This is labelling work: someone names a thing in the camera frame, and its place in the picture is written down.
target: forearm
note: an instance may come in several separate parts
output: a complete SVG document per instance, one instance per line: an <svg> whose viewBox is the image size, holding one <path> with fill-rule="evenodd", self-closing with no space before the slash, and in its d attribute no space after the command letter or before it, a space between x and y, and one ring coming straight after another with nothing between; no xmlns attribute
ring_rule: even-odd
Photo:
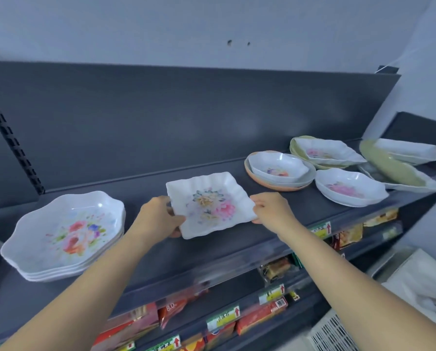
<svg viewBox="0 0 436 351"><path fill-rule="evenodd" d="M89 350L150 247L138 236L127 233L4 343L1 350Z"/></svg>
<svg viewBox="0 0 436 351"><path fill-rule="evenodd" d="M285 242L360 349L436 350L436 325L338 255L301 224Z"/></svg>

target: green dish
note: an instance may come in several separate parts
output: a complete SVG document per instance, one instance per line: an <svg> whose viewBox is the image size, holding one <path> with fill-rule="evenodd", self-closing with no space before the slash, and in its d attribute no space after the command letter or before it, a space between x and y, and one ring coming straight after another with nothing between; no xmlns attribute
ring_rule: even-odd
<svg viewBox="0 0 436 351"><path fill-rule="evenodd" d="M426 182L416 175L413 166L392 158L388 152L376 147L375 143L375 140L363 140L359 144L359 151L377 170L396 183L416 187L426 185Z"/></svg>
<svg viewBox="0 0 436 351"><path fill-rule="evenodd" d="M297 136L296 138L301 138L301 139L317 139L313 136L310 135L301 135L301 136ZM294 140L296 138L292 138L291 142L290 142L290 152L291 154L306 160L308 162L310 162L312 165L314 165L316 168L318 168L319 170L328 170L332 167L336 167L336 168L347 168L348 166L342 166L342 165L319 165L316 164L314 162L312 162L310 160L310 158L307 156L306 152L299 146L297 145L297 142Z"/></svg>

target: wall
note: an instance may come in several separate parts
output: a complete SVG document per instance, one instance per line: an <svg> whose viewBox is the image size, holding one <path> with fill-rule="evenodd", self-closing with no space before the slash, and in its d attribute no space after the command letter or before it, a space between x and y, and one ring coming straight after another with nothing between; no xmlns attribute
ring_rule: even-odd
<svg viewBox="0 0 436 351"><path fill-rule="evenodd" d="M418 23L404 54L392 65L402 74L368 126L364 137L379 137L397 111L436 120L436 0ZM400 240L436 259L436 205Z"/></svg>
<svg viewBox="0 0 436 351"><path fill-rule="evenodd" d="M429 1L0 0L0 59L373 72Z"/></svg>

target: person's left hand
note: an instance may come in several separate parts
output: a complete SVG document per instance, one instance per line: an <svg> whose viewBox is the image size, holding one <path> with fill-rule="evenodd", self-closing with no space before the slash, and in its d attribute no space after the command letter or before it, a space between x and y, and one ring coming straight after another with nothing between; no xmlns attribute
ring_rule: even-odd
<svg viewBox="0 0 436 351"><path fill-rule="evenodd" d="M175 216L173 209L166 206L169 200L168 196L162 195L145 203L127 233L139 236L151 246L168 236L179 237L178 227L185 222L186 217Z"/></svg>

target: orange bowl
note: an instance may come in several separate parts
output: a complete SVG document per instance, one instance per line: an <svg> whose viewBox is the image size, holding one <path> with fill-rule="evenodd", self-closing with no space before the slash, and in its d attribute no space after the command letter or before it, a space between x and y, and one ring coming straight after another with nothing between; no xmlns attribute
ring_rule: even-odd
<svg viewBox="0 0 436 351"><path fill-rule="evenodd" d="M279 153L275 150L266 150L267 153ZM309 186L312 181L310 183L308 183L305 186L302 187L283 187L283 186L276 186L276 185L272 185L271 183L267 183L266 181L262 180L260 177L258 177L256 174L254 174L251 170L250 170L250 166L248 165L247 159L244 160L244 167L245 167L245 171L247 172L247 174L250 176L251 179L253 179L256 183L258 183L259 185L262 185L263 187L272 189L274 191L280 191L280 192L293 192L293 191L299 191L300 189L306 188L307 186Z"/></svg>

